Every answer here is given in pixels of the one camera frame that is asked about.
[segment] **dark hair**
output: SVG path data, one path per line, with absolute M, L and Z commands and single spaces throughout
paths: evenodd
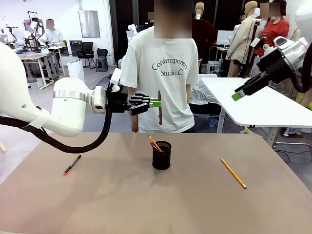
M 168 11 L 192 12 L 192 0 L 155 0 Z
M 286 15 L 287 2 L 286 0 L 274 0 L 274 3 L 279 2 L 281 4 L 281 15 Z

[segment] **black chair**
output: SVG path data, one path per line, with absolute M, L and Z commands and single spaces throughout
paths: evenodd
M 86 59 L 85 60 L 85 66 L 83 68 L 86 68 L 87 66 L 87 60 L 89 61 L 89 68 L 93 69 L 95 67 L 91 67 L 90 65 L 90 59 L 92 59 L 94 65 L 96 66 L 96 63 L 94 62 L 93 58 L 94 58 L 94 51 L 93 51 L 93 42 L 83 42 L 82 43 L 82 51 L 77 51 L 77 55 L 80 59 Z

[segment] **black cup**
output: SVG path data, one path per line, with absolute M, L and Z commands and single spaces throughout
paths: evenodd
M 162 150 L 153 147 L 153 167 L 157 170 L 167 170 L 170 167 L 171 144 L 166 141 L 157 141 L 156 144 Z

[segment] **beige table surface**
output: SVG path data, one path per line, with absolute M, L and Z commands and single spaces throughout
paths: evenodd
M 98 133 L 57 137 L 73 146 Z M 154 170 L 146 134 L 110 133 L 77 155 L 41 143 L 0 185 L 0 231 L 56 234 L 311 234 L 312 195 L 250 134 L 153 134 L 172 144 Z M 244 190 L 223 157 L 247 185 Z
M 35 59 L 39 59 L 39 58 L 43 58 L 45 56 L 47 56 L 47 54 L 42 54 L 42 53 L 32 53 L 32 52 L 28 52 L 28 53 L 24 53 L 24 54 L 19 54 L 18 55 L 20 60 L 35 60 Z

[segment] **pencil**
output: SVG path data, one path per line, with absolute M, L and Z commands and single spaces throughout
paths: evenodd
M 152 143 L 156 146 L 156 148 L 157 148 L 160 152 L 162 152 L 162 150 L 161 150 L 160 147 L 156 144 L 156 142 L 153 140 L 153 138 L 152 138 L 150 135 L 148 135 L 148 137 L 151 139 Z
M 224 165 L 230 170 L 230 172 L 235 176 L 235 178 L 239 181 L 239 183 L 244 187 L 244 189 L 247 189 L 246 185 L 243 183 L 243 181 L 236 175 L 236 173 L 231 169 L 231 167 L 224 161 L 224 159 L 221 159 L 221 161 L 224 163 Z

